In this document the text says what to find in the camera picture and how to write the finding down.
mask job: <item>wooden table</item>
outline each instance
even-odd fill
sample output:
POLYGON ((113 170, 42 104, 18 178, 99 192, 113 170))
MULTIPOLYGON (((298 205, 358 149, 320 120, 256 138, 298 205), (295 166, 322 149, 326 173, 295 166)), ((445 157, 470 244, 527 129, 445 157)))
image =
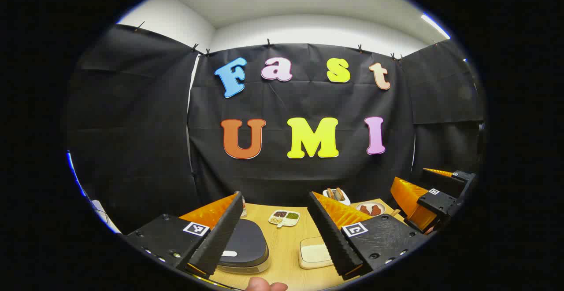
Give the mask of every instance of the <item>wooden table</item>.
MULTIPOLYGON (((381 199, 371 199, 382 203, 386 207, 384 213, 391 214, 391 209, 381 199)), ((352 203, 351 207, 356 207, 359 203, 352 203)), ((271 264, 268 269, 256 275, 244 275, 235 273, 225 273, 216 269, 214 275, 210 276, 210 280, 217 281, 231 287, 237 287, 244 290, 253 276, 262 277, 268 283, 282 282, 288 285, 288 291, 317 291, 334 287, 344 283, 342 277, 337 274, 335 267, 316 269, 302 269, 299 264, 300 257, 300 241, 306 238, 319 237, 319 231, 310 216, 306 207, 287 207, 287 206, 269 206, 246 204, 247 216, 245 219, 254 221, 264 234, 268 248, 270 249, 271 264), (282 226, 277 228, 276 225, 268 222, 268 217, 275 210, 290 210, 300 213, 298 224, 288 227, 282 226)), ((395 215, 397 219, 403 221, 403 217, 395 215)))

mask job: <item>colorful foam letter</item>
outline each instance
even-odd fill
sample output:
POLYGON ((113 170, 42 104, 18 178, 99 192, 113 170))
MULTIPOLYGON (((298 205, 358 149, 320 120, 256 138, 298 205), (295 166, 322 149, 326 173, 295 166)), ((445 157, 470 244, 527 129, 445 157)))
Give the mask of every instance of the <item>colorful foam letter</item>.
POLYGON ((376 85, 383 90, 389 90, 391 84, 386 82, 384 79, 384 75, 387 74, 387 70, 383 69, 379 63, 372 64, 372 66, 369 66, 368 69, 374 72, 374 81, 376 81, 376 85))
POLYGON ((241 149, 238 144, 239 127, 243 123, 240 120, 224 120, 221 122, 223 127, 223 148, 225 152, 235 159, 251 159, 258 156, 262 148, 262 127, 266 126, 264 120, 249 120, 247 125, 250 127, 250 147, 241 149))
POLYGON ((266 60, 264 64, 267 66, 260 71, 260 74, 266 80, 278 79, 279 81, 286 82, 292 79, 292 73, 290 73, 292 63, 290 60, 276 57, 266 60))
POLYGON ((331 82, 348 82, 351 78, 349 70, 347 70, 349 63, 345 59, 331 58, 327 60, 327 77, 331 82))
POLYGON ((368 125, 370 143, 366 152, 369 155, 384 153, 386 148, 382 145, 382 123, 381 117, 367 117, 364 122, 368 125))
POLYGON ((334 158, 339 155, 335 141, 335 127, 339 122, 336 118, 326 117, 319 122, 315 133, 310 128, 308 121, 302 117, 288 119, 288 125, 292 127, 292 149, 288 152, 288 158, 301 159, 305 153, 302 151, 302 143, 310 157, 315 156, 315 151, 321 144, 318 156, 321 158, 334 158))
POLYGON ((245 72, 241 68, 241 66, 245 65, 246 60, 239 57, 215 70, 214 74, 219 76, 225 87, 225 94, 223 94, 223 96, 225 96, 226 99, 245 89, 245 84, 239 83, 236 80, 245 80, 245 72))

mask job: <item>white ceiling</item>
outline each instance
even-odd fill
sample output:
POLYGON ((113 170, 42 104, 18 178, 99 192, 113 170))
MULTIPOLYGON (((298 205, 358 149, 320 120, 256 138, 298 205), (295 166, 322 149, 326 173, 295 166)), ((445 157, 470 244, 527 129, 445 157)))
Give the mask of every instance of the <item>white ceiling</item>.
POLYGON ((421 10, 408 0, 179 0, 221 28, 256 18, 317 14, 375 22, 406 33, 426 44, 445 39, 421 19, 421 10))

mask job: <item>orange letter u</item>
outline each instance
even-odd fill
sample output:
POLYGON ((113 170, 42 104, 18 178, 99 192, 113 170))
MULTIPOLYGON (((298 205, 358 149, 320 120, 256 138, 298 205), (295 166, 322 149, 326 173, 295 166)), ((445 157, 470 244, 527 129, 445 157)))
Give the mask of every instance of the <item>orange letter u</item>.
POLYGON ((250 147, 241 149, 238 143, 239 127, 243 125, 240 120, 224 120, 221 122, 223 127, 223 148, 228 155, 235 159, 251 159, 258 156, 262 148, 262 127, 266 126, 265 120, 249 120, 247 125, 250 127, 250 147))

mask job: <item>white wall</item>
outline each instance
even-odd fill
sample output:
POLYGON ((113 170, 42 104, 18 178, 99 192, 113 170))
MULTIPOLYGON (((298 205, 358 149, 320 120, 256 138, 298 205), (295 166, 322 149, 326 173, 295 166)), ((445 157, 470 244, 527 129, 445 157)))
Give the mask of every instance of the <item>white wall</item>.
POLYGON ((332 44, 399 57, 427 44, 386 26, 352 18, 324 15, 272 16, 219 28, 211 41, 211 52, 266 44, 332 44))
POLYGON ((198 45, 198 50, 205 52, 210 48, 215 32, 212 26, 197 12, 178 0, 146 0, 127 13, 118 24, 139 26, 162 34, 187 46, 198 45))

